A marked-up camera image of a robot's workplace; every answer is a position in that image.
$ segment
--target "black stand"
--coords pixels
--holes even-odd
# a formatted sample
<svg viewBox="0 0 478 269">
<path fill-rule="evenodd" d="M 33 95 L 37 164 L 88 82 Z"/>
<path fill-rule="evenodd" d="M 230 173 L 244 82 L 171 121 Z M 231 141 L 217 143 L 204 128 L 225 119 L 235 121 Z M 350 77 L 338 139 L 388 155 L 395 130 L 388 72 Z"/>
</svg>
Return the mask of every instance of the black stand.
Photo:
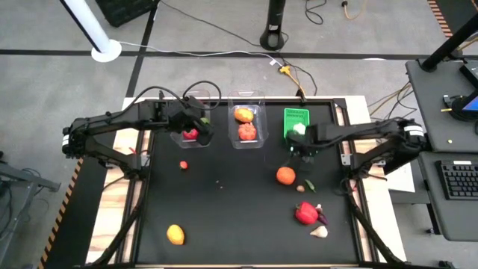
<svg viewBox="0 0 478 269">
<path fill-rule="evenodd" d="M 275 51 L 284 46 L 284 37 L 281 32 L 284 6 L 285 0 L 269 0 L 267 25 L 260 39 L 261 46 L 266 50 Z"/>
<path fill-rule="evenodd" d="M 430 57 L 428 57 L 420 66 L 427 72 L 435 70 L 436 65 L 446 57 L 453 57 L 453 52 L 465 42 L 471 35 L 478 30 L 478 14 L 473 16 L 465 25 L 463 25 L 452 37 L 441 45 Z"/>
</svg>

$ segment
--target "red bell pepper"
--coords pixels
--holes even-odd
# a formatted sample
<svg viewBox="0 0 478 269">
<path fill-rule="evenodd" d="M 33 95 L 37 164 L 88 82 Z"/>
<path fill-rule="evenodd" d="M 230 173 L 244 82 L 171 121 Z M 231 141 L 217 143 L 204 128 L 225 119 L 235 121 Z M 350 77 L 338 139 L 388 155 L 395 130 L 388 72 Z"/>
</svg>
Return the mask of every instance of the red bell pepper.
<svg viewBox="0 0 478 269">
<path fill-rule="evenodd" d="M 302 224 L 314 224 L 318 218 L 319 213 L 317 212 L 317 209 L 315 209 L 315 207 L 308 202 L 302 202 L 299 206 L 297 206 L 296 219 Z"/>
<path fill-rule="evenodd" d="M 195 140 L 199 132 L 196 129 L 191 129 L 189 132 L 183 131 L 182 136 L 185 140 Z"/>
</svg>

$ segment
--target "small red fruit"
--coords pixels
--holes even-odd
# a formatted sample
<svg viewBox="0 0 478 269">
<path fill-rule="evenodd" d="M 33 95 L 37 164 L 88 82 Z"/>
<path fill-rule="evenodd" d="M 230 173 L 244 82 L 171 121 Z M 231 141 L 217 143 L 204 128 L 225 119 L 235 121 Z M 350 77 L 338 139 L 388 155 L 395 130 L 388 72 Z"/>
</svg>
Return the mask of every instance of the small red fruit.
<svg viewBox="0 0 478 269">
<path fill-rule="evenodd" d="M 195 140 L 199 135 L 199 132 L 196 129 L 191 129 L 189 132 L 183 131 L 182 136 L 186 140 Z"/>
<path fill-rule="evenodd" d="M 181 169 L 186 170 L 187 169 L 187 162 L 180 161 L 179 166 L 180 166 Z"/>
</svg>

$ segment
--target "white pole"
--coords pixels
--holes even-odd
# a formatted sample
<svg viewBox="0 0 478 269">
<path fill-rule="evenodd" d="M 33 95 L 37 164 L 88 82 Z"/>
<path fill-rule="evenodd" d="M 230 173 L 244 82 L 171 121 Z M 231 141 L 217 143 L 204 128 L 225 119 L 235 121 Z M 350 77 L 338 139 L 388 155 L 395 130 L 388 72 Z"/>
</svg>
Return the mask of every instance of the white pole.
<svg viewBox="0 0 478 269">
<path fill-rule="evenodd" d="M 122 50 L 121 44 L 108 38 L 84 0 L 60 0 L 60 2 L 93 45 L 91 51 L 93 59 L 105 63 L 120 56 Z"/>
</svg>

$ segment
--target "orange fruit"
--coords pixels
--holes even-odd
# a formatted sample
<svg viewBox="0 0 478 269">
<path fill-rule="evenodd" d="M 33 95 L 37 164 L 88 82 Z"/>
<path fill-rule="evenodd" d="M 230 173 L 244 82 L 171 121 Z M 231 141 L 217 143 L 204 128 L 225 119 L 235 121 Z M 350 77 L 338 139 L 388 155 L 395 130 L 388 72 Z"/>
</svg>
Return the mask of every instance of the orange fruit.
<svg viewBox="0 0 478 269">
<path fill-rule="evenodd" d="M 276 178 L 278 182 L 284 185 L 291 185 L 296 180 L 296 174 L 292 168 L 280 167 L 277 170 Z"/>
</svg>

